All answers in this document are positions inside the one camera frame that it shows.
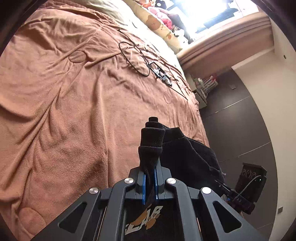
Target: stuffed toy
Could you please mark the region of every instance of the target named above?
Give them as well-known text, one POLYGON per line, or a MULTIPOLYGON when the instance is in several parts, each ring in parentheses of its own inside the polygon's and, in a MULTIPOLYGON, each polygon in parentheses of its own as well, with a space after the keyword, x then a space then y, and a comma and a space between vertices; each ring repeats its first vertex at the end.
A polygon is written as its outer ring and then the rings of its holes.
POLYGON ((173 29, 171 19, 162 12, 162 8, 158 7, 148 7, 148 10, 156 15, 170 30, 173 29))
POLYGON ((172 29, 172 32, 174 33, 174 35, 176 37, 179 37, 179 36, 184 36, 185 34, 185 31, 183 29, 180 29, 179 27, 177 27, 176 25, 173 24, 173 29, 172 29))
POLYGON ((149 0, 148 2, 145 2, 145 3, 139 3, 140 5, 142 5, 144 8, 147 8, 148 7, 154 7, 155 6, 155 1, 154 0, 149 0))

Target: cable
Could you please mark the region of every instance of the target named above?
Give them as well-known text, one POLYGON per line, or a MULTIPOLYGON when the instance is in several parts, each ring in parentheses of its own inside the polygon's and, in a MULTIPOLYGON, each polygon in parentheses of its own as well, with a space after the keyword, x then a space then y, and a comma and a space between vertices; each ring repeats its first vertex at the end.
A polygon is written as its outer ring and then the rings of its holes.
MULTIPOLYGON (((120 29, 118 30, 120 33, 122 33, 124 36, 126 36, 127 38, 128 38, 128 40, 129 41, 131 41, 132 42, 132 44, 130 44, 130 43, 128 43, 128 42, 125 42, 125 41, 121 41, 121 42, 119 42, 119 44, 118 44, 118 46, 119 46, 119 49, 120 49, 120 51, 121 51, 121 53, 122 53, 122 55, 124 56, 124 58, 127 60, 127 62, 139 73, 139 74, 141 74, 141 75, 143 75, 143 76, 145 76, 145 77, 147 77, 147 76, 149 76, 150 75, 150 67, 149 67, 149 62, 148 62, 148 60, 146 59, 146 57, 145 57, 145 55, 143 54, 143 52, 142 52, 142 50, 124 33, 124 32, 122 32, 120 29), (148 68, 148 74, 143 74, 143 73, 141 73, 140 71, 138 71, 137 70, 137 68, 134 66, 134 65, 132 65, 132 63, 128 60, 128 58, 126 57, 126 55, 125 55, 125 53, 123 52, 123 50, 122 50, 122 48, 121 48, 121 44, 122 43, 125 43, 125 44, 128 44, 128 45, 131 45, 131 46, 133 46, 140 54, 141 54, 141 56, 142 56, 142 58, 145 60, 145 63, 146 63, 146 66, 147 66, 147 68, 148 68)), ((150 52, 150 53, 152 53, 152 54, 154 54, 154 55, 156 55, 155 53, 153 53, 152 51, 149 51, 149 50, 145 50, 146 52, 150 52)), ((182 91, 182 89, 181 89, 181 87, 179 86, 179 84, 178 84, 178 81, 176 80, 176 78, 174 77, 174 75, 172 74, 172 72, 171 72, 171 70, 170 70, 170 68, 168 68, 168 70, 170 71, 170 73, 171 73, 171 75, 173 76, 173 78, 174 78, 174 81, 176 82, 176 84, 177 84, 177 86, 179 87, 179 89, 180 89, 180 91, 181 91, 181 93, 179 93, 177 90, 175 90, 174 88, 172 88, 171 86, 169 86, 169 85, 167 85, 169 88, 171 88, 172 90, 174 90, 175 92, 177 92, 179 95, 181 95, 182 97, 184 97, 187 101, 188 101, 188 99, 186 98, 186 96, 184 95, 184 93, 183 93, 183 91, 182 91)))
POLYGON ((234 202, 245 190, 246 188, 252 183, 252 181, 254 181, 255 179, 257 179, 258 177, 261 177, 261 175, 258 175, 256 177, 254 177, 249 183, 248 185, 246 185, 246 187, 231 201, 234 202))

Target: brown blanket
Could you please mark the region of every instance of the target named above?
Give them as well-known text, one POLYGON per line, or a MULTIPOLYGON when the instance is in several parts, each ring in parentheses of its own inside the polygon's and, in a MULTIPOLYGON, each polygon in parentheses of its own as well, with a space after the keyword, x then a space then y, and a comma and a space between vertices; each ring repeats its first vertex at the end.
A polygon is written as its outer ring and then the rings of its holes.
MULTIPOLYGON (((149 116, 208 145, 181 73, 122 29, 176 79, 174 90, 137 73, 120 52, 119 42, 130 40, 118 29, 105 14, 48 1, 0 58, 0 213, 18 240, 30 240, 88 188, 127 177, 149 116)), ((145 69, 137 50, 124 51, 145 69)))

